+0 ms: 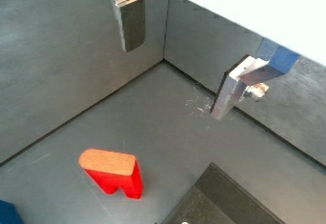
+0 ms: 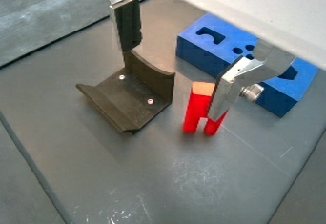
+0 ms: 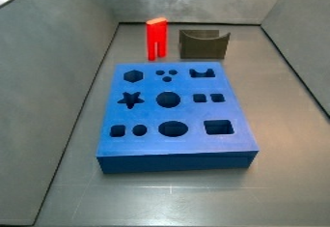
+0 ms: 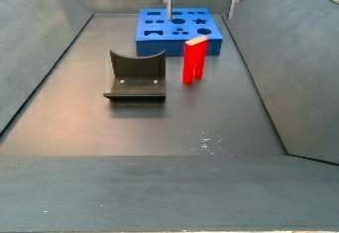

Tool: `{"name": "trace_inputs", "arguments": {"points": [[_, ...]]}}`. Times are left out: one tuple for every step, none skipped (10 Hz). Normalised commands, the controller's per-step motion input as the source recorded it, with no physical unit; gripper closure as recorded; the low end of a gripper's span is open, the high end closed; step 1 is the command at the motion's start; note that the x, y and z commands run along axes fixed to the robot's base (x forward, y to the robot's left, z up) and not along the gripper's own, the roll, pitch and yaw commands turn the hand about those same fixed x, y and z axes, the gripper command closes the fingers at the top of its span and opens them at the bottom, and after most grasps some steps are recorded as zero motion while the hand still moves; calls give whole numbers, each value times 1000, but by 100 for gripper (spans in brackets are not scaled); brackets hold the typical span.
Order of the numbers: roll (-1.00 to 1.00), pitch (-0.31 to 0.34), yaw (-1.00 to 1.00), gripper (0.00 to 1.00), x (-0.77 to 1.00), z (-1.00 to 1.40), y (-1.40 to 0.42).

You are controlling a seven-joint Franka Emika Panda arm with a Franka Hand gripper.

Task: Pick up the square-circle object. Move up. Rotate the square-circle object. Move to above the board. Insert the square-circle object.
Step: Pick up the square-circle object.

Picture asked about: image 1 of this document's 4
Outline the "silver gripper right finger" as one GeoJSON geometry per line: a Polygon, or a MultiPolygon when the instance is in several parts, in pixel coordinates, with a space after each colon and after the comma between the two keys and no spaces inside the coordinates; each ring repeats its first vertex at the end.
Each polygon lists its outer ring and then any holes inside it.
{"type": "Polygon", "coordinates": [[[291,70],[301,55],[269,39],[262,39],[257,54],[246,55],[226,71],[211,116],[220,120],[245,98],[259,101],[269,91],[266,81],[291,70]]]}

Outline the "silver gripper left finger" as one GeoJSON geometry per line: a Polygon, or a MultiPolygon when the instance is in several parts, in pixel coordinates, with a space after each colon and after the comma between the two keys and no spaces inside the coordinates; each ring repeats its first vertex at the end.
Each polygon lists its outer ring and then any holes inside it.
{"type": "Polygon", "coordinates": [[[119,23],[122,49],[138,49],[146,41],[146,0],[111,0],[119,23]]]}

